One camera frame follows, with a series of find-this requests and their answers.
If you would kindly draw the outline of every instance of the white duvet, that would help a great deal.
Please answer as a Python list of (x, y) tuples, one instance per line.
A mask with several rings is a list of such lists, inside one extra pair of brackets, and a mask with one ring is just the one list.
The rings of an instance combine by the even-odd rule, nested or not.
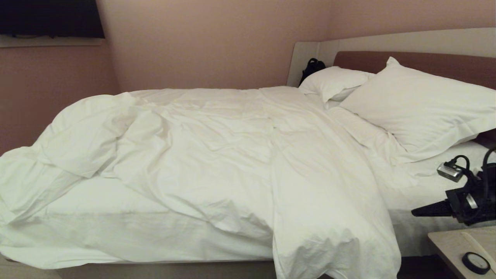
[[(175, 98), (166, 105), (128, 93), (81, 100), (32, 147), (0, 157), (0, 225), (36, 222), (81, 180), (115, 178), (177, 214), (272, 240), (279, 279), (396, 278), (401, 256), (367, 157), (297, 89), (164, 94)], [(9, 245), (0, 240), (0, 252)], [(157, 261), (113, 245), (105, 251), (114, 257)]]

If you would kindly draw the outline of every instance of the white pillow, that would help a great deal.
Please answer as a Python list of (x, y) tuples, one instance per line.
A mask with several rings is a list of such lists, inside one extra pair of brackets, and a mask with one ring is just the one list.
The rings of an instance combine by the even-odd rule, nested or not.
[(394, 135), (405, 162), (496, 128), (496, 90), (403, 67), (394, 58), (340, 106)]
[(319, 94), (324, 103), (342, 101), (374, 75), (333, 66), (311, 74), (299, 88), (304, 94)]

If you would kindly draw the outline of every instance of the camera equipment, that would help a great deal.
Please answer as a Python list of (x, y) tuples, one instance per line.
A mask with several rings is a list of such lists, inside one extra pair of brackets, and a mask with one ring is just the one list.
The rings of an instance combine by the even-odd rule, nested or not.
[[(489, 155), (496, 147), (489, 149), (484, 156), (482, 171), (474, 175), (470, 171), (470, 161), (459, 155), (441, 164), (437, 173), (454, 182), (467, 177), (462, 188), (446, 191), (446, 200), (412, 210), (413, 216), (453, 216), (459, 223), (472, 225), (496, 219), (496, 163), (488, 163)], [(465, 159), (465, 168), (456, 165), (456, 160)]]

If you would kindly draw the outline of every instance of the pink wall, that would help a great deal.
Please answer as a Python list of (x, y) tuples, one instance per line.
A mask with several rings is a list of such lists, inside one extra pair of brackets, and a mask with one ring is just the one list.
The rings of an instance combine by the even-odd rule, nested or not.
[(119, 92), (106, 44), (0, 48), (0, 155), (31, 145), (67, 105)]
[(332, 0), (99, 0), (123, 91), (286, 84), (293, 45), (326, 37)]
[(496, 26), (496, 0), (334, 0), (327, 39)]

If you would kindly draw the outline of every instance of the white headboard frame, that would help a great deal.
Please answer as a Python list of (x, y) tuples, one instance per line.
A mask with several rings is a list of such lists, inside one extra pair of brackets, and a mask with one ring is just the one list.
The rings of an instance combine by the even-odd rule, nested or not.
[(496, 27), (435, 30), (339, 39), (297, 42), (293, 50), (288, 86), (298, 86), (310, 58), (330, 67), (339, 51), (400, 51), (496, 57)]

